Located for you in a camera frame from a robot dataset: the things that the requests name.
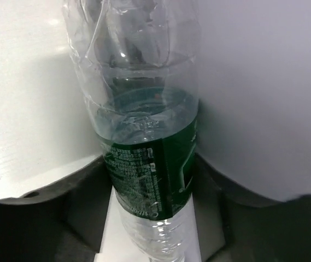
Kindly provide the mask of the clear bottle green label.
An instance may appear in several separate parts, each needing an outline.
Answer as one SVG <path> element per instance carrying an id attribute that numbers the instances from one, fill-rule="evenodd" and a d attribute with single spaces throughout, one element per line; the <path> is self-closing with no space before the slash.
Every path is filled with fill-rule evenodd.
<path id="1" fill-rule="evenodd" d="M 200 26 L 196 1 L 64 1 L 71 59 L 131 241 L 185 261 Z"/>

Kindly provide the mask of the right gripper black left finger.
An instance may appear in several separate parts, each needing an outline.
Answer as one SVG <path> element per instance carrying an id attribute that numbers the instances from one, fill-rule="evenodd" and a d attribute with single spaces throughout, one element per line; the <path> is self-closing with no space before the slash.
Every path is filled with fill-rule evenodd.
<path id="1" fill-rule="evenodd" d="M 102 157 L 20 198 L 0 200 L 0 261 L 93 261 L 112 183 Z"/>

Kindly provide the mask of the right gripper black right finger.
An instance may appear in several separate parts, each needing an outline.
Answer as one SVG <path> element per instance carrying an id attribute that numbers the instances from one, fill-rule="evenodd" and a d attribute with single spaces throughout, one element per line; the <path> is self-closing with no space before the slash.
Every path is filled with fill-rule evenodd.
<path id="1" fill-rule="evenodd" d="M 311 195 L 284 202 L 265 198 L 200 156 L 193 175 L 203 261 L 311 261 Z"/>

